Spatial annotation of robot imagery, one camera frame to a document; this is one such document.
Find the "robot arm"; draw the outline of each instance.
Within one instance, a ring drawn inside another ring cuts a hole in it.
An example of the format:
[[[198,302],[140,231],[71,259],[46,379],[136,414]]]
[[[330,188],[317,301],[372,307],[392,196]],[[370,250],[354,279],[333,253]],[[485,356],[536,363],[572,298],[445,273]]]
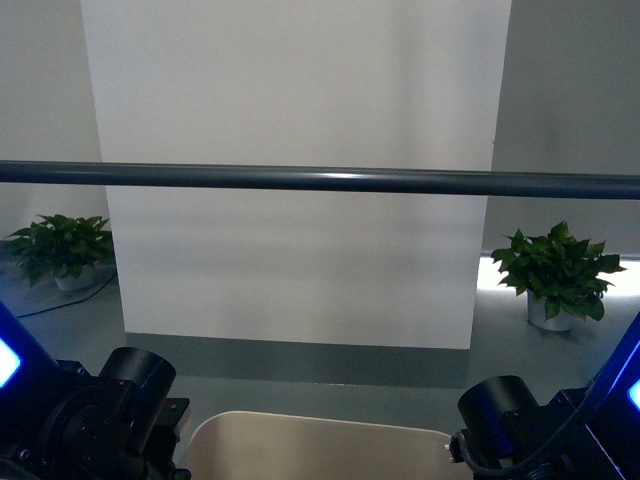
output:
[[[175,375],[124,347],[94,377],[53,360],[0,304],[1,478],[190,478],[171,460],[189,404],[166,398]]]
[[[477,480],[640,478],[640,314],[581,389],[538,406],[518,377],[497,377],[458,402],[466,430],[452,437],[455,461]]]

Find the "blue light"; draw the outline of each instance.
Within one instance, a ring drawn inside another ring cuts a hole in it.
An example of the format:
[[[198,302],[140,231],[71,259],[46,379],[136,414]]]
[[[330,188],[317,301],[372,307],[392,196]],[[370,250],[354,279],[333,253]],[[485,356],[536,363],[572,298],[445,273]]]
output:
[[[640,380],[633,384],[633,387],[629,389],[628,395],[636,408],[640,410]]]
[[[3,388],[20,368],[22,360],[0,338],[0,388]]]

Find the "gray wall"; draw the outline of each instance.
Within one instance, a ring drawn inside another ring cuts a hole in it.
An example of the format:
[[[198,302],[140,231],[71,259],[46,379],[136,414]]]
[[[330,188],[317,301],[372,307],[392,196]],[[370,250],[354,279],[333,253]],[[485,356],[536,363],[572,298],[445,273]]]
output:
[[[512,4],[493,170],[640,174],[640,2]],[[483,247],[567,220],[607,251],[640,253],[640,203],[490,198]]]
[[[78,0],[0,2],[0,159],[100,162]],[[104,187],[0,184],[0,239],[35,215],[108,216]]]

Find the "green leaf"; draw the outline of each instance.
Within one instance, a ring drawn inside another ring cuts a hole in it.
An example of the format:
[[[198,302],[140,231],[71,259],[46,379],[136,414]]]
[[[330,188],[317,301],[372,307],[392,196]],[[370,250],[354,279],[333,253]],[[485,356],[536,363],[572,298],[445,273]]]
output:
[[[47,224],[47,223],[51,223],[51,224],[56,224],[56,223],[58,223],[58,222],[57,222],[57,218],[56,218],[56,217],[58,217],[58,215],[56,215],[56,216],[54,216],[54,217],[48,217],[48,216],[46,216],[46,215],[38,215],[38,216],[39,216],[40,218],[43,218],[43,219],[44,219],[44,222],[40,222],[40,225],[45,225],[45,224]]]
[[[26,270],[24,272],[24,276],[29,280],[29,285],[33,287],[45,273],[46,271],[43,268],[32,268],[30,270]]]
[[[583,320],[586,320],[587,318],[586,307],[584,305],[560,299],[560,307],[562,307],[564,311],[566,311],[570,315],[573,315],[574,317],[578,317]]]
[[[580,297],[580,293],[577,288],[564,288],[558,292],[558,297],[567,302],[575,302],[576,298]]]
[[[586,313],[594,320],[600,321],[604,317],[604,304],[599,298],[591,298],[586,304]]]
[[[553,240],[550,240],[549,243],[551,244],[553,251],[556,252],[560,258],[564,258],[566,256],[565,249],[559,240],[554,238]]]
[[[491,258],[493,258],[493,263],[499,262],[500,260],[504,260],[505,258],[515,257],[514,253],[510,248],[499,248],[491,252]]]
[[[567,222],[560,222],[554,226],[549,233],[549,238],[554,237],[558,240],[563,240],[567,236],[569,236],[569,226],[567,225]]]
[[[556,317],[560,313],[560,303],[553,298],[547,298],[544,302],[544,319]]]
[[[502,260],[502,263],[500,264],[500,267],[498,268],[498,272],[500,273],[504,273],[504,272],[508,272],[508,271],[513,271],[515,270],[513,268],[513,262],[517,259],[518,257],[513,256],[511,258],[505,258],[504,260]]]
[[[609,286],[612,286],[612,287],[614,286],[613,283],[603,280],[601,278],[596,278],[593,282],[596,285],[594,291],[597,293],[606,292]]]
[[[544,288],[542,280],[540,280],[540,278],[538,278],[538,276],[534,272],[529,271],[527,274],[527,279],[529,280],[531,290],[533,290],[534,292],[542,290]]]
[[[624,267],[620,266],[620,255],[604,255],[596,260],[596,266],[599,271],[604,273],[615,273],[625,270]]]
[[[108,220],[108,219],[107,219],[107,220],[101,220],[100,222],[98,222],[98,224],[97,224],[97,225],[95,225],[95,227],[94,227],[94,228],[95,228],[96,230],[102,230],[102,228],[103,228],[103,227],[104,227],[108,222],[109,222],[109,220]]]
[[[82,274],[82,269],[84,267],[82,265],[70,265],[67,267],[66,274],[63,276],[72,276],[73,278],[78,278]]]
[[[540,289],[540,292],[546,297],[557,297],[561,291],[562,289],[558,285],[558,282],[553,279],[546,279],[544,286]]]
[[[102,217],[90,217],[87,218],[84,222],[82,223],[86,223],[87,225],[93,227],[95,226],[98,222],[100,222],[100,220],[102,220]]]
[[[604,242],[594,243],[589,247],[589,250],[588,250],[588,254],[593,257],[602,255],[602,252],[604,252]]]
[[[19,255],[31,246],[28,238],[16,238],[4,244],[4,249],[11,255]]]
[[[11,235],[7,235],[6,238],[9,237],[27,237],[31,235],[31,229],[29,227],[21,228],[20,230],[16,230]]]
[[[566,251],[570,258],[580,259],[587,251],[587,247],[589,247],[589,240],[582,240],[581,242],[569,245]]]
[[[506,277],[504,277],[501,281],[501,284],[505,284],[508,287],[524,287],[527,288],[527,279],[525,276],[519,273],[510,273]]]
[[[75,254],[81,254],[86,250],[86,247],[83,247],[82,245],[70,245],[69,246],[69,251],[71,253],[75,253]]]
[[[527,244],[527,240],[524,238],[523,233],[518,229],[516,234],[511,238],[511,248],[518,250],[523,248],[524,245]]]
[[[520,269],[524,270],[525,267],[530,263],[531,263],[531,257],[520,256],[520,257],[515,257],[513,259],[513,261],[511,262],[511,266],[517,270],[520,270]]]

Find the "white flower pot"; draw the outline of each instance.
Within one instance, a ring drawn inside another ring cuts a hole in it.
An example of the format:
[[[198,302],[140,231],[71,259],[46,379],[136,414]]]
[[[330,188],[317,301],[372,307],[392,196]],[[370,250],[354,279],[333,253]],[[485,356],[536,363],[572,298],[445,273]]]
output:
[[[55,279],[58,288],[63,292],[73,292],[89,288],[96,281],[96,269],[93,265],[86,266],[78,278],[66,276]]]
[[[569,315],[564,310],[560,310],[560,313],[557,316],[550,318],[549,320],[545,320],[544,302],[544,298],[539,302],[536,302],[533,293],[527,290],[527,318],[529,323],[551,332],[566,332],[571,330],[571,325],[573,324],[573,319],[575,317],[573,315]]]

